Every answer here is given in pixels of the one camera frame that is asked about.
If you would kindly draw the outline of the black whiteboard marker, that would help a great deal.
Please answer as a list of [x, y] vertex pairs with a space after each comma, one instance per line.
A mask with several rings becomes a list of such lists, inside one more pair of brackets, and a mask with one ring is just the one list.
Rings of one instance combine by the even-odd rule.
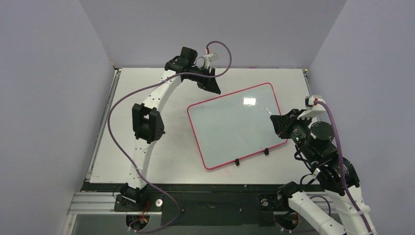
[[266, 110], [266, 112], [268, 113], [269, 116], [273, 115], [273, 113], [268, 108], [265, 107], [265, 110]]

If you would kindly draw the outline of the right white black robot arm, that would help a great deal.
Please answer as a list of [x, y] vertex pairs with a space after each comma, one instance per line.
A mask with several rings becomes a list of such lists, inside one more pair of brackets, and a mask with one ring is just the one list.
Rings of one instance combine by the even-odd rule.
[[297, 212], [321, 235], [375, 235], [377, 231], [369, 217], [370, 208], [363, 201], [357, 173], [332, 143], [335, 138], [332, 125], [301, 118], [303, 113], [305, 110], [292, 109], [285, 115], [271, 115], [270, 120], [278, 137], [294, 142], [295, 157], [308, 166], [341, 221], [325, 213], [294, 182], [278, 189], [277, 205]]

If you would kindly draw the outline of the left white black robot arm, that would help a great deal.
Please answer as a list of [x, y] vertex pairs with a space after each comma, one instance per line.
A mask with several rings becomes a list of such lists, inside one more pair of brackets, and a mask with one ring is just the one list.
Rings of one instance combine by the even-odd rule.
[[165, 134], [161, 112], [173, 91], [188, 79], [196, 82], [198, 88], [220, 94], [220, 88], [215, 79], [215, 69], [211, 62], [218, 59], [218, 55], [206, 49], [202, 56], [203, 65], [195, 64], [198, 54], [195, 50], [183, 47], [180, 55], [169, 60], [162, 73], [161, 79], [151, 85], [152, 92], [142, 103], [132, 106], [132, 129], [134, 132], [135, 150], [133, 156], [128, 156], [132, 168], [127, 176], [125, 185], [120, 190], [121, 197], [127, 200], [127, 205], [135, 211], [150, 206], [145, 192], [147, 170], [153, 148], [157, 141]]

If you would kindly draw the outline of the aluminium table frame rail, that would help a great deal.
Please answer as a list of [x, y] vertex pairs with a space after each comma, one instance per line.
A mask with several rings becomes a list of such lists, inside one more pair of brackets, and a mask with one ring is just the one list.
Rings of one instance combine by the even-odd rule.
[[[171, 204], [173, 214], [176, 214], [176, 206], [170, 199], [164, 199], [162, 195], [152, 194], [149, 209], [144, 206], [129, 204], [130, 201], [121, 196], [113, 195], [109, 192], [76, 192], [69, 206], [68, 214], [125, 214], [125, 215], [144, 215], [163, 214]], [[174, 196], [179, 203], [181, 210], [190, 209], [233, 209], [242, 212], [247, 209], [248, 202], [237, 202], [241, 196], [231, 196], [225, 201], [224, 196], [215, 193], [182, 193]]]

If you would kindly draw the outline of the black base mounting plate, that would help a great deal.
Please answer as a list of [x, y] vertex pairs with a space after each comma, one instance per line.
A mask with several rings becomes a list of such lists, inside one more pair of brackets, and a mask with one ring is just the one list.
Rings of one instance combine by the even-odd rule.
[[298, 229], [305, 220], [277, 195], [280, 185], [157, 184], [144, 189], [114, 189], [115, 212], [142, 229], [159, 212], [172, 226], [281, 225]]

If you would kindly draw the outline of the pink-framed whiteboard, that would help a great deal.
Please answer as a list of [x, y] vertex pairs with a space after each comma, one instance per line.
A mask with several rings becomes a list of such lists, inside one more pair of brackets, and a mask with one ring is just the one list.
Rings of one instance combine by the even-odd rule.
[[205, 169], [234, 164], [235, 159], [241, 161], [286, 143], [276, 135], [265, 107], [273, 115], [281, 113], [269, 82], [188, 106], [187, 115]]

